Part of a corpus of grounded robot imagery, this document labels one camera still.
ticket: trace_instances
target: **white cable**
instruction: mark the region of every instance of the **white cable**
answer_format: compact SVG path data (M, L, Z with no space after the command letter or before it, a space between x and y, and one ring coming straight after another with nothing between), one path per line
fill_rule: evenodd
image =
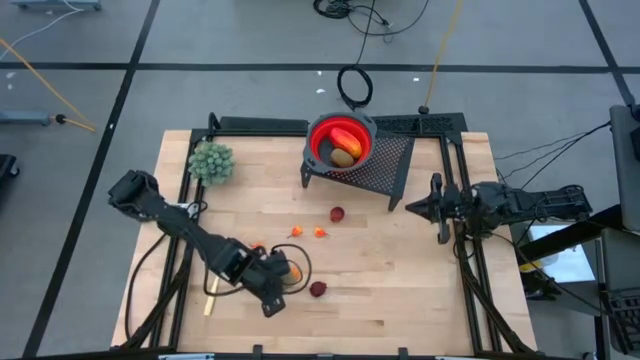
M26 39L26 38L29 38L29 37L31 37L31 36L33 36L33 35L36 35L36 34L38 34L38 33L41 33L41 32L43 32L43 31L45 31L45 30L47 30L48 28L52 27L52 26L53 26L53 25L55 25L58 21L60 21L60 20L62 20L62 19L64 19L64 18L66 18L67 16L70 16L70 15L73 15L73 14L76 14L76 13L79 13L79 12L81 12L81 11L84 11L84 9L78 9L78 8L76 8L76 7L71 6L71 4L69 4L69 2L68 2L67 0L62 0L62 1L63 1L63 2L64 2L64 3L65 3L65 4L66 4L66 5L67 5L71 10L73 10L73 11L68 12L68 13L66 13L66 14L64 14L64 15L62 15L62 16L60 16L59 18L57 18L57 19L53 20L49 25L47 25L47 26L45 26L45 27L43 27L43 28L41 28L41 29L38 29L38 30L36 30L36 31L33 31L33 32L28 33L27 35L22 36L21 38L19 38L18 40L14 41L14 42L12 42L12 43L10 44L11 48L13 49L13 48L14 48L14 47L15 47L15 46L20 42L20 41L22 41L22 40L24 40L24 39ZM9 53L9 49L5 50L5 51L2 53L2 55L0 55L0 61L2 61L2 59L4 59L4 57L5 57L8 53Z

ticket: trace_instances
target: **yellow cable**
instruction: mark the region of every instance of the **yellow cable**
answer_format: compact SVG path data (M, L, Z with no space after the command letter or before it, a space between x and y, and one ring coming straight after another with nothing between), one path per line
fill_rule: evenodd
M463 0L456 1L456 8L453 10L453 15L451 16L451 22L449 22L449 29L444 34L442 38L442 42L440 43L440 49L438 50L438 54L436 54L436 62L433 65L433 71L431 72L431 80L429 81L429 91L427 92L427 100L424 102L424 106L429 105L429 100L431 100L431 93L433 91L433 85L436 82L436 74L438 72L438 66L440 65L440 58L444 54L444 50L447 48L447 41L449 41L449 37L453 33L453 30L456 28L456 23L458 22L458 15L460 15L460 10L462 9Z
M67 105L71 110L73 110L73 112L76 113L76 115L78 115L82 120L84 120L84 122L86 122L87 124L90 124L93 128L96 127L91 121L87 120L87 118L84 117L84 115L82 115L82 113L78 109L76 109L75 106L73 106L70 102L67 101L67 99L65 99L62 95L60 95L56 91L56 89L54 89L53 86L51 86L51 84L49 84L47 82L47 80L45 80L45 78L43 78L42 75L40 75L36 71L36 69L34 69L33 66L31 66L31 64L29 64L29 62L27 60L25 60L25 58L22 57L22 55L18 54L18 52L15 51L11 47L11 45L7 44L7 42L4 41L3 38L0 38L0 44L2 44L4 47L6 47L7 50L9 50L13 54L13 56L18 58L18 60L20 60L24 64L24 66L26 66L29 70L31 70L33 75L35 75L44 84L44 86L46 86L53 93L53 95L55 95L58 99L60 99L60 101L65 103L65 105Z
M71 119L68 119L68 118L64 118L64 121L66 121L66 122L68 122L70 124L73 124L75 126L81 127L83 129L87 129L87 130L89 130L91 132L96 132L96 129L94 129L94 128L90 127L90 126L87 126L87 125L85 125L85 124L83 124L83 123L81 123L79 121L71 120Z

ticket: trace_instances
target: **wooden table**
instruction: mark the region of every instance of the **wooden table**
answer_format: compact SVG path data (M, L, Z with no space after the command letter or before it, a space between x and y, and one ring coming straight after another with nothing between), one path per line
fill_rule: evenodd
M189 131L165 132L155 176L167 201L178 198ZM488 136L464 133L464 149L472 183L496 181ZM287 307L265 318L260 302L247 292L218 298L210 317L203 315L203 263L194 257L187 295L180 351L251 352L262 344L265 353L472 355L462 283L452 241L436 242L437 226L404 211L406 203L429 193L433 172L442 172L437 140L416 139L404 199L394 212L379 194L312 178L300 183L304 138L216 137L233 148L237 161L232 180L207 189L209 209L200 218L206 230L267 248L292 242L303 246L313 261L313 280L328 291L312 298L308 291L287 296ZM451 148L459 181L455 151ZM332 224L329 210L342 206L345 219ZM300 225L305 234L287 239ZM322 226L331 235L313 236ZM508 229L498 229L509 236ZM155 224L141 226L132 268L159 237ZM135 284L132 329L154 305L166 258L163 244L149 257ZM535 348L531 321L516 258L506 241L484 241L493 299L522 340ZM287 256L304 264L293 249ZM219 290L228 289L224 284ZM485 315L477 303L484 348L489 349ZM163 343L167 342L173 306L167 311ZM124 342L124 298L113 344Z

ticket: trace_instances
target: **wooden stick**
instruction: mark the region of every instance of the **wooden stick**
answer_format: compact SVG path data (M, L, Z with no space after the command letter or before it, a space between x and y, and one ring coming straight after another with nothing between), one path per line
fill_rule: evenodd
M216 276L216 278L213 280L213 284L211 284L211 289L209 289L209 291L211 291L212 293L215 293L216 291L218 291L219 284L220 284L220 278ZM204 316L211 316L211 312L213 311L213 304L215 304L215 302L216 302L215 296L209 296L207 298L207 303L204 306Z

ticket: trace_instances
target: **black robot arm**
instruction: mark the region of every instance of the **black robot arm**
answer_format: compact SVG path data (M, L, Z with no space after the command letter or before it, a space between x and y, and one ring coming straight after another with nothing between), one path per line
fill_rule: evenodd
M408 204L407 211L438 223L438 242L450 238L447 219L464 225L465 235L488 237L500 225L545 219L584 220L591 212L582 187L565 186L554 191L527 192L496 182L480 182L460 192L455 184L445 186L442 176L431 178L431 193L426 198Z
M191 244L207 268L231 285L242 284L262 301L262 311L270 317L284 309L282 276L290 272L282 251L267 254L263 247L250 249L242 242L209 234L191 221L187 210L165 202L157 180L143 171L129 170L109 190L109 204L139 221L156 221L169 236Z

